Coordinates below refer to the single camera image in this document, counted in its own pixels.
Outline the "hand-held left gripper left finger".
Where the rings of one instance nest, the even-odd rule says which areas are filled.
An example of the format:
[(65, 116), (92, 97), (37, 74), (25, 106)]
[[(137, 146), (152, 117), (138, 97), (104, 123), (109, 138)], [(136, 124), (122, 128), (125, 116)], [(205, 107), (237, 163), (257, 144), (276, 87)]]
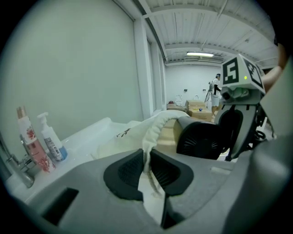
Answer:
[(158, 234), (138, 181), (141, 149), (92, 160), (46, 186), (21, 211), (45, 234)]

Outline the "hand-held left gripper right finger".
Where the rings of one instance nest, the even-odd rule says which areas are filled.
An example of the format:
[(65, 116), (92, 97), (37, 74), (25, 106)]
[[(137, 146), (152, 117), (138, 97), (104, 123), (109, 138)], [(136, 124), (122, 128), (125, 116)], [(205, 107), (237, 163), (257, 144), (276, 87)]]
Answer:
[(235, 163), (151, 152), (169, 234), (293, 234), (293, 135)]

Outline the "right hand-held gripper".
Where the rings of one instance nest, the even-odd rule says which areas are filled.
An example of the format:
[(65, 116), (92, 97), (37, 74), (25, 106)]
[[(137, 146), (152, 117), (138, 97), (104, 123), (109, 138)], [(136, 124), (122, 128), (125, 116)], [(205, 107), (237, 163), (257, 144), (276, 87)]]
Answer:
[(241, 54), (225, 61), (221, 67), (220, 81), (222, 103), (224, 105), (215, 117), (215, 123), (226, 126), (232, 123), (236, 114), (235, 126), (229, 146), (229, 158), (236, 159), (245, 151), (256, 129), (257, 107), (265, 89), (257, 65)]

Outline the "cream cloth bag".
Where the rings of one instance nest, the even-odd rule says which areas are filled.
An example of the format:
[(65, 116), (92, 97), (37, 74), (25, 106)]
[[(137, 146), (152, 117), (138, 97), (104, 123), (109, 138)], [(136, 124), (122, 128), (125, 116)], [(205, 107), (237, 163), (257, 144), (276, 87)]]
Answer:
[(143, 149), (143, 172), (148, 176), (152, 189), (160, 196), (160, 186), (156, 185), (151, 173), (150, 152), (152, 149), (157, 149), (175, 153), (180, 135), (177, 120), (187, 116), (188, 114), (183, 111), (162, 111), (98, 146), (93, 158), (101, 159), (126, 151)]

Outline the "person's right forearm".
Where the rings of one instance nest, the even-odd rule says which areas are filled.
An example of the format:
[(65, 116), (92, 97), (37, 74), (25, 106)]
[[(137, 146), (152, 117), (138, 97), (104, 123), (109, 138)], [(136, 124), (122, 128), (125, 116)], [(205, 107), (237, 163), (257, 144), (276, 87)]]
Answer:
[(271, 71), (269, 71), (266, 75), (262, 76), (261, 80), (263, 82), (264, 90), (267, 93), (275, 82), (280, 78), (285, 66), (288, 62), (288, 54), (285, 47), (278, 43), (278, 62), (277, 66), (274, 67)]

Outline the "large cardboard box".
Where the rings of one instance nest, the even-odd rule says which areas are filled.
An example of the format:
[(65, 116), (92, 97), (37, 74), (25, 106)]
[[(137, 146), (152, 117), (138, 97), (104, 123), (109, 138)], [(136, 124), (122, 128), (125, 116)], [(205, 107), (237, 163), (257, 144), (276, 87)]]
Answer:
[(187, 113), (190, 117), (193, 117), (196, 119), (200, 119), (200, 120), (204, 120), (208, 122), (212, 121), (212, 112), (209, 111), (207, 108), (202, 109), (202, 111), (199, 111), (199, 109), (191, 109), (191, 110), (188, 110)]

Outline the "flat cardboard box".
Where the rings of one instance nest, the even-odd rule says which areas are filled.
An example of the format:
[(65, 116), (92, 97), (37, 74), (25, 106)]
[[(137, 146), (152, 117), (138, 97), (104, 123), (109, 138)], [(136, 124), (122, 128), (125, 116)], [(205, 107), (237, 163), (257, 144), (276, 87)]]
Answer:
[(200, 100), (187, 100), (185, 102), (185, 105), (187, 107), (188, 110), (191, 110), (191, 109), (206, 109), (206, 104), (205, 102), (202, 102)]

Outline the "white vanity sink cabinet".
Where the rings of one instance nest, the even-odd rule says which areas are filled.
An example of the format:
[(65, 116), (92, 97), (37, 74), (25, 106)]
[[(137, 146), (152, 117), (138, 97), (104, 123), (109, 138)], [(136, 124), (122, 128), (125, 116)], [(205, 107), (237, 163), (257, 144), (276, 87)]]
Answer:
[(38, 172), (34, 176), (34, 184), (30, 188), (27, 188), (18, 176), (12, 175), (5, 182), (9, 194), (28, 204), (33, 197), (62, 175), (80, 164), (93, 160), (100, 145), (139, 123), (139, 121), (117, 123), (106, 117), (76, 132), (62, 140), (68, 156), (64, 161), (55, 163), (56, 168), (52, 173)]

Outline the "cardboard box with scoop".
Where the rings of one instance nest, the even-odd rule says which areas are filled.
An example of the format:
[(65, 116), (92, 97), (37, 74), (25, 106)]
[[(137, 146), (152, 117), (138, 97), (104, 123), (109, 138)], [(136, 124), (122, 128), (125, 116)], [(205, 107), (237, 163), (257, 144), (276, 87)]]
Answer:
[(174, 103), (167, 104), (167, 110), (177, 110), (177, 111), (187, 112), (186, 106), (178, 106)]

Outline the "white pump bottle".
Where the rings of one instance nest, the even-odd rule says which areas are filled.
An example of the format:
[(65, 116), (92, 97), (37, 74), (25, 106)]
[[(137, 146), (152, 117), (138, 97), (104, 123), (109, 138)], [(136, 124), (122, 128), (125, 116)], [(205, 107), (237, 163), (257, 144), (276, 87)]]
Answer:
[(59, 140), (53, 128), (47, 124), (47, 116), (47, 112), (44, 112), (37, 116), (42, 125), (41, 133), (43, 135), (47, 148), (53, 156), (53, 158), (56, 161), (63, 161), (67, 158), (68, 153), (63, 144), (61, 143), (61, 141)]

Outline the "pink floral bottle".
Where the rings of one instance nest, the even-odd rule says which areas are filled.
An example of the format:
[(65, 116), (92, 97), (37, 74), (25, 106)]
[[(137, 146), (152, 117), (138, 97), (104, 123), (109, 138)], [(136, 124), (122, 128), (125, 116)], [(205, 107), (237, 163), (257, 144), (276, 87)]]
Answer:
[(30, 118), (26, 114), (25, 107), (20, 106), (16, 109), (16, 111), (20, 134), (24, 139), (25, 145), (28, 147), (30, 155), (32, 156), (34, 162), (44, 172), (51, 173), (55, 170), (55, 165), (48, 157), (40, 141), (38, 140)]

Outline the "chrome faucet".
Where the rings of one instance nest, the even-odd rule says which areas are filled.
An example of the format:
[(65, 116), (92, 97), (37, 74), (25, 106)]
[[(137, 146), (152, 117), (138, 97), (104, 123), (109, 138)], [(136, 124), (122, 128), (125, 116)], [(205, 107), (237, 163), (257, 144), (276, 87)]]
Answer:
[(7, 164), (13, 169), (16, 175), (21, 179), (23, 184), (27, 188), (31, 188), (34, 184), (34, 177), (29, 175), (28, 171), (35, 166), (32, 157), (28, 154), (22, 160), (18, 160), (14, 154), (11, 154), (8, 150), (7, 145), (3, 139), (2, 133), (0, 132), (0, 148), (7, 157)]

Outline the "ceiling light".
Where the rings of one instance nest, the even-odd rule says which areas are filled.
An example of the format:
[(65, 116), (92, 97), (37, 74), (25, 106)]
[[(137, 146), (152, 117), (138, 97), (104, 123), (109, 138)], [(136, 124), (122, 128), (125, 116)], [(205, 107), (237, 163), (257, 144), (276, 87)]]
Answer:
[(200, 56), (200, 57), (213, 57), (212, 53), (201, 53), (201, 52), (187, 52), (187, 56)]

